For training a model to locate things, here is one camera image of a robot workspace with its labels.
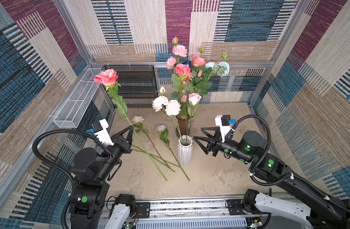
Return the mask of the cream double rose stem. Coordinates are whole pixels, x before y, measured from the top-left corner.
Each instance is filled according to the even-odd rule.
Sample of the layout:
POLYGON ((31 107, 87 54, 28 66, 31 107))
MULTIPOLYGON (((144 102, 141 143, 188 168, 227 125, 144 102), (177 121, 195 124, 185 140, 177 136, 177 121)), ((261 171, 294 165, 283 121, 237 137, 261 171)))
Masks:
POLYGON ((155 98, 152 102, 152 108, 156 111, 162 111, 167 116, 171 117, 175 123, 176 129, 178 131, 179 137, 182 136, 180 126, 176 119, 176 116, 180 114, 181 105, 177 100, 168 100, 166 96, 164 96, 165 88, 162 86, 159 91, 161 95, 155 98))

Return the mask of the red ribbed glass vase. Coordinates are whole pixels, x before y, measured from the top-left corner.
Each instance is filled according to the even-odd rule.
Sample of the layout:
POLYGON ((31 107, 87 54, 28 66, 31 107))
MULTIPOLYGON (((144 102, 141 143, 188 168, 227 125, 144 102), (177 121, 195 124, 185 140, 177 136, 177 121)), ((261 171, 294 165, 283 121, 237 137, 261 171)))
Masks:
POLYGON ((181 135, 190 135, 191 134, 191 122, 189 119, 182 119, 179 115, 176 115, 176 120, 179 125, 181 135))

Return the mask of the pink carnation stem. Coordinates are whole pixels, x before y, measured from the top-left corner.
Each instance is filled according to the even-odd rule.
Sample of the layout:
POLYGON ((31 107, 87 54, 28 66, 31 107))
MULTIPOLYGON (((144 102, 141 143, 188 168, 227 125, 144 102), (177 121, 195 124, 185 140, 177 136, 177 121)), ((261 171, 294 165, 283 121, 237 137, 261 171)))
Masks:
POLYGON ((178 42, 179 41, 177 37, 174 37, 172 39, 172 43, 174 45, 172 48, 172 52, 174 56, 169 57, 166 61, 166 68, 168 70, 174 69, 175 66, 180 63, 180 57, 187 57, 187 48, 184 45, 179 44, 178 42))

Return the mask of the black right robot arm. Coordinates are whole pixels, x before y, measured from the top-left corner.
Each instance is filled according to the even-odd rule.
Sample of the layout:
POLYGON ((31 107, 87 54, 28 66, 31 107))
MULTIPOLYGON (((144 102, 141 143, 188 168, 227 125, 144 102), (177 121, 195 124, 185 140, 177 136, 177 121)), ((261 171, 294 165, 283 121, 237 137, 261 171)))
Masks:
MULTIPOLYGON (((267 146, 267 140, 256 131, 245 132, 240 142, 222 141, 217 127, 205 127, 201 131, 205 136, 195 136, 194 141, 206 154, 216 156, 221 152, 227 158, 235 158, 250 166, 257 163, 267 146)), ((253 178, 263 186, 280 187, 299 202, 277 200, 249 189, 242 201, 245 211, 280 215, 307 229, 350 229, 350 200, 340 200, 323 192, 276 156, 267 153, 253 178)))

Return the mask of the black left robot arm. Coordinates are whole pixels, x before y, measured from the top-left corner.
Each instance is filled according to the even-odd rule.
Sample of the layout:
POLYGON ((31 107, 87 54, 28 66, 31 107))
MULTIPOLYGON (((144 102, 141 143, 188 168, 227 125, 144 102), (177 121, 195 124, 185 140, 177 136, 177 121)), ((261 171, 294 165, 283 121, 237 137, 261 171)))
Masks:
POLYGON ((100 123, 93 124, 89 133, 104 145, 103 152, 84 148, 74 157, 73 190, 70 197, 70 221, 73 229, 95 229, 105 205, 112 180, 122 165, 121 157, 132 151, 134 127, 109 136, 100 123))

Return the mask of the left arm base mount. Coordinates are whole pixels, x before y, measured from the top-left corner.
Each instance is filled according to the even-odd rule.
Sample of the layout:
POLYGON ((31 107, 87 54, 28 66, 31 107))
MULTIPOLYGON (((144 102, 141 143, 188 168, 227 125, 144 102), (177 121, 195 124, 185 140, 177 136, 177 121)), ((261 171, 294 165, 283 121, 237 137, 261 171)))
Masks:
POLYGON ((124 211, 129 219, 148 219, 150 210, 150 202, 138 202, 131 194, 120 194, 115 198, 111 208, 113 214, 124 211))

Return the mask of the blue artificial rose stem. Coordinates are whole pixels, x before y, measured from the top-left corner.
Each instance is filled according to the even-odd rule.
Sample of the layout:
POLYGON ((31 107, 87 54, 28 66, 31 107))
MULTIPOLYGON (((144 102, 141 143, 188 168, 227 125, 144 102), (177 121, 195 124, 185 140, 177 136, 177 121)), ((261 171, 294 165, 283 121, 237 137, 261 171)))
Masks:
POLYGON ((191 61, 186 61, 186 62, 183 62, 184 65, 188 65, 189 68, 192 68, 192 62, 191 61))

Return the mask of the pink rose stem with bud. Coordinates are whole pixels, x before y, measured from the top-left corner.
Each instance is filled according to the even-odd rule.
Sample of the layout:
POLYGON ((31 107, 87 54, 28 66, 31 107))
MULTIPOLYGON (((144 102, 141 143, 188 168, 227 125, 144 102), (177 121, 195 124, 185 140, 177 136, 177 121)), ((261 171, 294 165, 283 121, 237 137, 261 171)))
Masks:
POLYGON ((196 54, 190 58, 190 62, 192 63, 192 66, 194 66, 194 67, 201 67, 201 66, 205 66, 205 64, 206 64, 205 59, 199 55, 196 55, 196 54))

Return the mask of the coral pink rose stem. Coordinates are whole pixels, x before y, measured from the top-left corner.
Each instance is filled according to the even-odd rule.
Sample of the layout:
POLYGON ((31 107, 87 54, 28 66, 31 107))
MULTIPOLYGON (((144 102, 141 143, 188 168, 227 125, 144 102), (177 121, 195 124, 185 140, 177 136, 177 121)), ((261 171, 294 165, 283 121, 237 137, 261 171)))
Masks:
POLYGON ((114 100, 117 108, 119 110, 120 115, 129 123, 131 127, 133 127, 130 119, 127 116, 127 105, 124 102, 121 95, 118 94, 120 84, 118 83, 118 75, 117 72, 113 69, 100 71, 98 75, 95 75, 93 78, 94 82, 102 84, 108 95, 111 99, 114 100))

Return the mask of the white ribbed ceramic vase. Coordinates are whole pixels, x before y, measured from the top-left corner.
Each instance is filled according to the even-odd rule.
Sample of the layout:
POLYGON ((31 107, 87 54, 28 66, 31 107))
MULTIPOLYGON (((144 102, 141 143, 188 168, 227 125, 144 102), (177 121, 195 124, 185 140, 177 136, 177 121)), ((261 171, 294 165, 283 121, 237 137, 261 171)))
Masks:
POLYGON ((192 161, 193 140, 188 135, 183 135, 178 144, 178 161, 181 166, 188 166, 192 161))

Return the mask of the pink tulip stem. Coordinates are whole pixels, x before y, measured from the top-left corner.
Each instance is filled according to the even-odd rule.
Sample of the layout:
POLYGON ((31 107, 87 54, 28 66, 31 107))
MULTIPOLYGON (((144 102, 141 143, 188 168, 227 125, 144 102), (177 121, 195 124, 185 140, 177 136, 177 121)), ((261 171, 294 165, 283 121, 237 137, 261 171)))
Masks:
POLYGON ((188 98, 187 94, 182 94, 182 96, 181 96, 181 102, 182 102, 182 103, 186 103, 186 102, 187 102, 187 98, 188 98))

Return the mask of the cream white rose stem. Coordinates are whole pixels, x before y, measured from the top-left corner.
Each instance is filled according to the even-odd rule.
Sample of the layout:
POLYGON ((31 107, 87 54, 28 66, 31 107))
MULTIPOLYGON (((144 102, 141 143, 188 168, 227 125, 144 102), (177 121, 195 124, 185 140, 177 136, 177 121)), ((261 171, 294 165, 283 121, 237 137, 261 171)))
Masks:
POLYGON ((151 140, 151 138, 149 137, 149 131, 148 129, 146 129, 144 126, 143 126, 143 122, 144 121, 144 118, 140 115, 135 115, 133 118, 132 118, 132 122, 134 123, 134 126, 140 131, 140 132, 143 132, 147 138, 149 139, 149 141, 151 142, 151 144, 153 145, 156 153, 158 154, 159 158, 165 163, 165 165, 173 172, 175 172, 170 166, 169 164, 163 159, 163 157, 160 155, 160 153, 158 152, 157 148, 155 147, 153 141, 151 140))

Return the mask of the eucalyptus and pale flower stem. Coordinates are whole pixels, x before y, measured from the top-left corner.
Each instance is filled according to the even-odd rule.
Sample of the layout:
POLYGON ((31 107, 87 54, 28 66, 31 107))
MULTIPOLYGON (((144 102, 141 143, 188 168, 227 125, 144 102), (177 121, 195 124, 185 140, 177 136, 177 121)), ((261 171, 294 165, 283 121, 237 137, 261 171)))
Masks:
POLYGON ((218 76, 218 77, 224 77, 229 74, 230 66, 227 60, 227 52, 223 52, 221 54, 220 61, 214 63, 214 62, 208 62, 205 64, 205 68, 210 71, 209 77, 212 76, 218 76))

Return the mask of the magenta rose stem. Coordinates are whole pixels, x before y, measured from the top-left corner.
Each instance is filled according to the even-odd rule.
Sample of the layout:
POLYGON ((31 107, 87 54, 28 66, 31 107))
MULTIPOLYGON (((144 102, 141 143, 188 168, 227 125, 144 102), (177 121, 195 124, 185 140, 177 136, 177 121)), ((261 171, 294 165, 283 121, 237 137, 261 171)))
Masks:
POLYGON ((177 64, 175 67, 176 74, 179 75, 181 81, 193 80, 193 74, 189 65, 177 64))

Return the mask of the pale blue rose stem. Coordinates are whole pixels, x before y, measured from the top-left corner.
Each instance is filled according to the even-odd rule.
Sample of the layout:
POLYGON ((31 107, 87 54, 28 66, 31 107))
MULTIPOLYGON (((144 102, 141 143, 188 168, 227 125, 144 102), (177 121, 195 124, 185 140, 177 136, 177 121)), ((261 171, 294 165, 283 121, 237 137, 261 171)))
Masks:
MULTIPOLYGON (((133 146, 133 150, 134 150, 134 151, 137 151, 137 152, 146 153, 142 148, 137 147, 137 146, 133 146)), ((161 163, 163 163, 164 165, 168 164, 168 165, 173 165, 173 166, 179 168, 179 166, 178 166, 177 164, 174 164, 174 163, 172 163, 172 162, 170 162, 170 161, 161 159, 159 156, 156 156, 156 155, 154 155, 154 154, 151 154, 151 153, 150 153, 150 155, 151 155, 152 157, 154 157, 156 160, 158 160, 158 161, 160 161, 161 163)))

